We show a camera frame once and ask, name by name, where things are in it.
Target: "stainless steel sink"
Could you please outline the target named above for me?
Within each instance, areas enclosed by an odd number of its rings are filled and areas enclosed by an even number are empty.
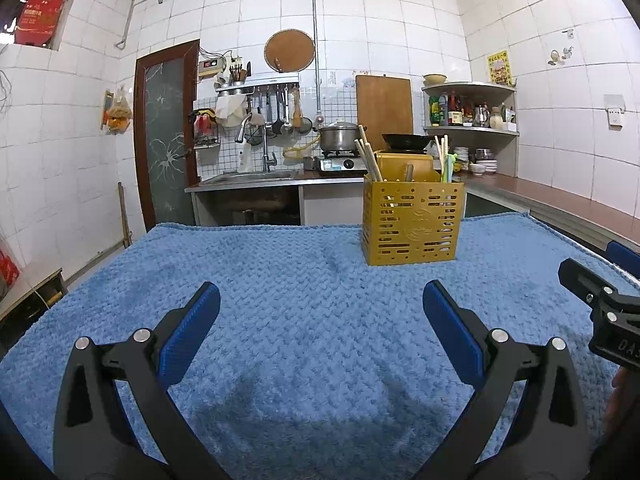
[[[296,175],[293,171],[268,171],[256,173],[223,173],[209,180],[201,182],[200,185],[209,184],[241,184],[246,182],[264,182],[265,180],[291,180]]]

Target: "silver screw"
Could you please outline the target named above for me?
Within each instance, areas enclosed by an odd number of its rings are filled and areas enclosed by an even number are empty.
[[[491,332],[491,337],[494,338],[494,341],[497,341],[498,343],[504,343],[509,339],[509,334],[507,334],[501,328],[496,328]]]
[[[76,341],[76,348],[78,350],[84,350],[89,346],[89,338],[82,336]]]
[[[133,334],[133,341],[138,343],[143,343],[147,341],[151,337],[151,332],[148,328],[140,328],[136,330]]]
[[[556,350],[564,350],[566,348],[566,343],[559,337],[553,338],[551,344]]]

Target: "small electrical box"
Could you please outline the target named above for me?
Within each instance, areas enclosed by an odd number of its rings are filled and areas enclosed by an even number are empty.
[[[198,78],[204,79],[224,72],[226,68],[226,58],[206,59],[198,63]]]

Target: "blue gripper pad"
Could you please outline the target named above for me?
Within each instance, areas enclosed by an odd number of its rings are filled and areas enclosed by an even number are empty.
[[[212,283],[203,285],[184,307],[187,313],[162,347],[158,359],[158,381],[164,389],[179,383],[220,312],[220,291]]]
[[[640,254],[613,240],[607,244],[607,259],[640,280]]]
[[[460,380],[478,389],[484,383],[482,348],[460,317],[460,308],[438,280],[424,287],[422,306]]]

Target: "door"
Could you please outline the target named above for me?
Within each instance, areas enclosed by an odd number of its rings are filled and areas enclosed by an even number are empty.
[[[160,222],[194,225],[198,182],[189,114],[196,99],[199,41],[141,57],[134,85],[136,175],[146,230]]]

